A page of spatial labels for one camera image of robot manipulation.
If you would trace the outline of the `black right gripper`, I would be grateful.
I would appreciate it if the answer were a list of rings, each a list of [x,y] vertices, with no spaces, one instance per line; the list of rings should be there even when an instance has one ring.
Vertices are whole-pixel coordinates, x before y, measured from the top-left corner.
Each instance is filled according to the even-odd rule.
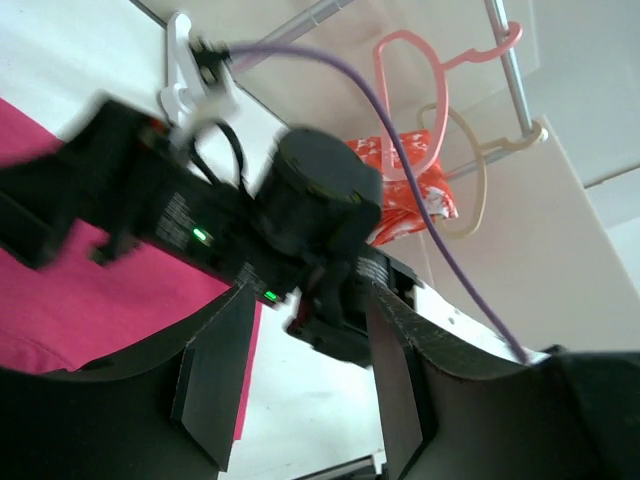
[[[382,178],[339,139],[297,127],[282,134],[256,193],[219,179],[194,138],[114,99],[102,101],[57,151],[1,170],[1,244],[40,268],[83,220],[107,239],[92,257],[118,260],[145,242],[275,304],[300,290],[335,305],[378,224]]]

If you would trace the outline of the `pink trousers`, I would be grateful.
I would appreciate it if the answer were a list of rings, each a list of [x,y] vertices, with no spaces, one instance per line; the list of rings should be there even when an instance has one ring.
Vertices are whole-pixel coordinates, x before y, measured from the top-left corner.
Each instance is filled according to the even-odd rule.
[[[84,256],[100,233],[79,223],[60,260],[31,270],[1,255],[1,364],[74,371],[195,313],[227,290],[152,247],[101,268]]]

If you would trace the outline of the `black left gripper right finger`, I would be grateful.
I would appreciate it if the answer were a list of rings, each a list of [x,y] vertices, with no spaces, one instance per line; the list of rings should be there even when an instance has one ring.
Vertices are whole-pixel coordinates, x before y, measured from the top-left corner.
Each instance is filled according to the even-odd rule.
[[[636,353],[561,353],[520,365],[380,286],[367,323],[391,478],[638,477]]]

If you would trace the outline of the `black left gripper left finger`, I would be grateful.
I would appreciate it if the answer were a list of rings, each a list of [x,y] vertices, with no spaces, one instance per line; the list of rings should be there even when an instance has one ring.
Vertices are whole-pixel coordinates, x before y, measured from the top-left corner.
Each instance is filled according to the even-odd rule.
[[[229,464],[256,300],[233,287],[81,369],[1,373],[5,479],[214,479]]]

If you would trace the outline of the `pink plastic hanger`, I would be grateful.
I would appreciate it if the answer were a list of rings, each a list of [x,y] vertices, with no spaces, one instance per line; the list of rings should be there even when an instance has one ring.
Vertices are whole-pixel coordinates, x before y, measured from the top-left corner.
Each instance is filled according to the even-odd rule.
[[[382,173],[391,181],[416,177],[428,170],[440,154],[447,127],[446,117],[451,106],[450,95],[460,93],[464,107],[472,105],[487,94],[491,86],[497,85],[497,69],[490,64],[507,55],[521,39],[523,29],[520,23],[509,21],[498,33],[495,45],[490,49],[469,48],[449,59],[443,59],[429,42],[418,34],[400,29],[385,35],[373,47],[372,58],[375,89],[381,107],[391,113],[391,95],[399,98],[407,106],[418,106],[433,101],[435,103],[435,124],[430,130],[431,142],[424,157],[416,164],[404,167],[401,154],[407,155],[400,145],[399,136],[391,135],[386,124],[381,124]],[[408,60],[417,64],[409,68],[409,91],[402,93],[397,82],[409,61],[393,62],[395,70],[386,69],[384,49],[393,45],[406,46],[412,50]]]

